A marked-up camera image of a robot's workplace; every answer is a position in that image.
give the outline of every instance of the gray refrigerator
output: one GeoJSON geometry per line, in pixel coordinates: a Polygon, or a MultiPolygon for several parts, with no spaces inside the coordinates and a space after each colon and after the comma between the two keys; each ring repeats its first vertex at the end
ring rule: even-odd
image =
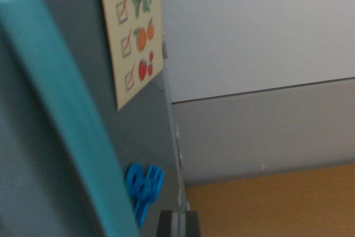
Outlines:
{"type": "MultiPolygon", "coordinates": [[[[92,96],[122,176],[136,162],[144,169],[159,165],[165,172],[161,192],[139,229],[140,236],[155,236],[160,212],[178,212],[185,205],[165,72],[118,112],[101,0],[45,2],[92,96]]],[[[0,236],[105,236],[75,162],[3,28],[0,236]]]]}

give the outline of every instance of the wooden floor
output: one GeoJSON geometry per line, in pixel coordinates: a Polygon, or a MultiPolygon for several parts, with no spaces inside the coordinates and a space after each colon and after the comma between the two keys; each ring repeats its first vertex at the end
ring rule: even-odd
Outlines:
{"type": "Polygon", "coordinates": [[[186,188],[202,237],[355,236],[355,164],[186,188]]]}

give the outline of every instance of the refrigerator door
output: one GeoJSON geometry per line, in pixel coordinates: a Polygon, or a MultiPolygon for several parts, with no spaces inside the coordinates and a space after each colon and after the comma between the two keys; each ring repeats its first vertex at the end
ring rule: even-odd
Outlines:
{"type": "MultiPolygon", "coordinates": [[[[100,0],[45,0],[45,2],[89,88],[118,156],[122,174],[124,175],[134,162],[141,163],[145,168],[150,164],[160,165],[165,172],[161,193],[157,201],[150,205],[145,223],[140,229],[141,236],[155,236],[160,211],[179,210],[178,198],[183,193],[183,187],[180,188],[179,182],[180,173],[172,136],[170,103],[166,101],[168,92],[164,84],[164,75],[160,74],[126,107],[117,112],[100,0]]],[[[58,236],[70,236],[72,232],[79,236],[88,236],[89,233],[93,236],[103,234],[90,199],[83,186],[78,183],[79,177],[74,173],[68,156],[63,152],[64,145],[60,134],[53,128],[48,115],[43,112],[38,94],[24,71],[17,65],[16,51],[12,50],[4,34],[0,36],[0,54],[2,55],[0,114],[6,118],[2,121],[4,131],[1,131],[0,139],[9,144],[1,146],[1,153],[7,157],[2,158],[4,162],[0,165],[2,169],[0,182],[2,188],[7,188],[8,191],[7,197],[2,197],[6,201],[0,200],[0,233],[16,236],[48,236],[49,233],[60,231],[62,234],[58,236]],[[20,162],[20,159],[23,164],[10,164],[12,161],[20,162]],[[24,193],[22,185],[20,187],[14,185],[22,184],[21,176],[16,173],[27,173],[32,177],[26,179],[25,184],[34,190],[33,194],[24,193]],[[53,179],[54,174],[61,178],[53,179]],[[45,209],[34,208],[39,206],[38,203],[42,203],[45,209]],[[77,208],[69,211],[71,206],[77,208]],[[28,223],[24,219],[27,217],[31,217],[33,222],[28,223]],[[39,218],[51,221],[40,223],[44,220],[39,218]]]]}

